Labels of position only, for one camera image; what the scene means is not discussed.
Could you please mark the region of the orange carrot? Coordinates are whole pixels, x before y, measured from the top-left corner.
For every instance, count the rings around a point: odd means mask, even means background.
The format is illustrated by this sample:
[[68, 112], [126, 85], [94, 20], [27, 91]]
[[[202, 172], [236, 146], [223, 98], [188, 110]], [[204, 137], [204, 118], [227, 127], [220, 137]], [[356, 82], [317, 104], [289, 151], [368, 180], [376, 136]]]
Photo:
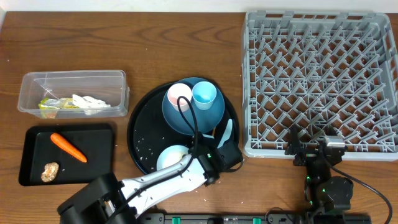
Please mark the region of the orange carrot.
[[88, 160], [85, 155], [78, 150], [75, 146], [73, 146], [68, 140], [66, 140], [62, 135], [58, 133], [53, 133], [50, 136], [51, 141], [57, 145], [60, 149], [73, 156], [75, 159], [83, 163], [87, 163]]

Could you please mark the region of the white napkin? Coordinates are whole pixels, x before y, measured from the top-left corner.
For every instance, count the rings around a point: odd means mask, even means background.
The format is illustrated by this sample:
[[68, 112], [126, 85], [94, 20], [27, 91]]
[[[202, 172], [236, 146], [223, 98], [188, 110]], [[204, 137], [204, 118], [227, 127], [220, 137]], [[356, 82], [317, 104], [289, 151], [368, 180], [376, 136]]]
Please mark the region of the white napkin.
[[106, 108], [111, 107], [111, 105], [107, 104], [105, 101], [93, 98], [91, 96], [72, 95], [72, 100], [73, 104], [82, 109], [83, 112], [88, 116], [99, 113]]

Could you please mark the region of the brown walnut-like food scrap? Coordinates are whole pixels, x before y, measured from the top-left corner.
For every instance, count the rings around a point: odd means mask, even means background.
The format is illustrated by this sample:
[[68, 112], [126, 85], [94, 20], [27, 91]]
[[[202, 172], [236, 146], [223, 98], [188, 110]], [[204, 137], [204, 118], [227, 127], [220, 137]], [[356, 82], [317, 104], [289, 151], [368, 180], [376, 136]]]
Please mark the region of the brown walnut-like food scrap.
[[51, 182], [53, 181], [59, 170], [59, 164], [56, 162], [51, 162], [45, 165], [44, 171], [41, 174], [40, 178], [43, 182]]

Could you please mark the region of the yellow green wrapper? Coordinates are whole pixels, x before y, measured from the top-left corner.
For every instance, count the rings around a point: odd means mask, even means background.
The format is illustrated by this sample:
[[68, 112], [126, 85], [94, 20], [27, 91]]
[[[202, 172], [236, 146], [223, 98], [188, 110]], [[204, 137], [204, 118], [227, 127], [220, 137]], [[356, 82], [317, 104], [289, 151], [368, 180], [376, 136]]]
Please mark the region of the yellow green wrapper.
[[45, 98], [38, 104], [43, 119], [55, 119], [61, 109], [78, 109], [72, 98], [50, 99]]

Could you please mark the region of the light blue bowl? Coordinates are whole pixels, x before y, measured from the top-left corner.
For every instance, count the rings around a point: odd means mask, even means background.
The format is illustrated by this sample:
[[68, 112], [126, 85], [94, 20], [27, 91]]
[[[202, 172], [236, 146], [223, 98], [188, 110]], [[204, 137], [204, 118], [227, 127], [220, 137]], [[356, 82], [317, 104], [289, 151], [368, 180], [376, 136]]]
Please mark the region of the light blue bowl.
[[188, 147], [183, 145], [173, 145], [164, 149], [157, 160], [157, 170], [172, 166], [180, 161], [184, 155], [188, 154]]

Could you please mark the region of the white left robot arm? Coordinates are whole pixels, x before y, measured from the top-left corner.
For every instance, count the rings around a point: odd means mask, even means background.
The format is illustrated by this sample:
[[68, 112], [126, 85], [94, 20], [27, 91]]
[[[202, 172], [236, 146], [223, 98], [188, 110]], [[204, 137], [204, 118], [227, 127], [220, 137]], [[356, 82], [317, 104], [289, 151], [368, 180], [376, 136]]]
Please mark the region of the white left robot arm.
[[223, 172], [243, 164], [238, 145], [229, 139], [216, 147], [197, 136], [178, 162], [142, 177], [117, 180], [113, 173], [98, 177], [63, 202], [60, 223], [135, 223], [148, 208], [174, 195], [214, 184]]

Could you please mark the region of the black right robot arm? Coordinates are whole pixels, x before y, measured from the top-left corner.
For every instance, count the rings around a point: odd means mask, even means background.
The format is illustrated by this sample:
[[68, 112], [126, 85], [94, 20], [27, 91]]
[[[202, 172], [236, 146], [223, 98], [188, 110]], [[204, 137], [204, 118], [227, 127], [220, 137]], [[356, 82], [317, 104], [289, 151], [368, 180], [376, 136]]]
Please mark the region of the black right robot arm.
[[315, 148], [301, 145], [295, 125], [290, 127], [286, 155], [293, 155], [294, 166], [304, 166], [306, 201], [311, 209], [304, 215], [306, 223], [342, 222], [343, 212], [351, 208], [353, 182], [347, 177], [332, 176], [331, 169], [342, 161], [346, 143], [339, 136], [325, 136]]

